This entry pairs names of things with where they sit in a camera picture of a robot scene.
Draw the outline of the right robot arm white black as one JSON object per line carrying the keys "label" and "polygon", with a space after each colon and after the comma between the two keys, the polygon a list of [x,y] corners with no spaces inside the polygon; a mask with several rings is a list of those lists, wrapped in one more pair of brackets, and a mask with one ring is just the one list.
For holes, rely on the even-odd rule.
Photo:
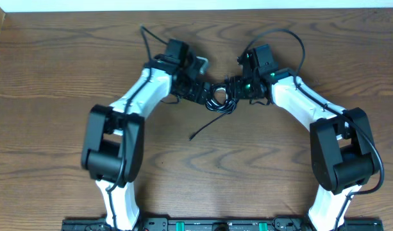
{"label": "right robot arm white black", "polygon": [[356,195],[383,184],[384,167],[367,114],[318,95],[291,69],[280,69],[268,45],[237,58],[242,75],[226,84],[230,99],[266,99],[297,119],[310,134],[311,167],[319,187],[307,219],[313,230],[338,230]]}

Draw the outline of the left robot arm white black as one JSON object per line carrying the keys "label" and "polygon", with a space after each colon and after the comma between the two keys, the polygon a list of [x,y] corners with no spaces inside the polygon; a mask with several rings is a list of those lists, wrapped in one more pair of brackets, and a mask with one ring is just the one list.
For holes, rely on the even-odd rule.
{"label": "left robot arm white black", "polygon": [[140,216],[134,181],[144,156],[145,121],[169,94],[195,103],[206,102],[209,84],[198,80],[208,59],[190,46],[170,39],[165,52],[143,65],[137,82],[108,106],[91,108],[81,166],[100,189],[105,224],[110,230],[133,230]]}

